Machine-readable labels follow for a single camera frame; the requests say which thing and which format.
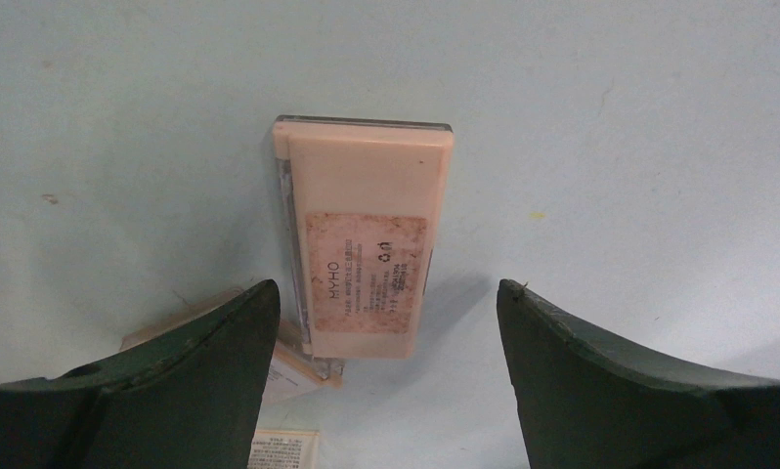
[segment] printed label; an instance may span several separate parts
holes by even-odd
[[[318,432],[257,430],[248,469],[312,469],[318,458]]]
[[[307,215],[315,329],[407,332],[426,231],[420,217]]]
[[[289,364],[272,357],[269,375],[263,390],[263,404],[274,404],[295,396],[315,391],[319,385]]]

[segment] beige sticker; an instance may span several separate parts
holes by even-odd
[[[315,329],[407,332],[426,231],[420,217],[307,215]]]

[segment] stain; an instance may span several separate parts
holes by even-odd
[[[149,11],[140,5],[119,8],[118,13],[124,19],[125,24],[131,24],[134,19],[138,19],[138,17],[147,17],[149,15]]]
[[[612,90],[614,89],[615,89],[615,77],[612,77],[612,83],[609,84],[609,87],[606,88],[606,90],[603,92],[602,95],[600,95],[600,110],[597,112],[597,115],[603,113],[603,107],[606,106],[606,97],[609,96],[609,93],[611,93]]]
[[[282,427],[283,427],[283,423],[286,421],[286,419],[287,419],[287,418],[289,418],[289,415],[290,415],[291,413],[292,413],[292,410],[288,410],[288,411],[286,412],[286,415],[284,415],[284,416],[283,416],[283,420],[281,420],[281,425],[279,425],[279,426],[278,426],[278,428],[282,428]]]
[[[174,288],[171,289],[171,294],[173,294],[174,296],[177,297],[178,300],[183,302],[183,304],[186,305],[187,308],[191,307],[191,304],[189,304],[189,302],[186,301],[186,298],[183,298],[183,295],[181,295],[180,293],[177,293],[177,291]]]

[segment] light blue surface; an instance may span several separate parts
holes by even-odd
[[[526,465],[500,277],[780,377],[780,0],[228,0],[0,2],[0,381],[250,277],[291,315],[281,113],[456,136],[415,356],[262,411],[320,467]]]

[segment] rectangular case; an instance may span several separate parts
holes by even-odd
[[[454,134],[446,124],[281,116],[273,129],[304,351],[413,351]]]

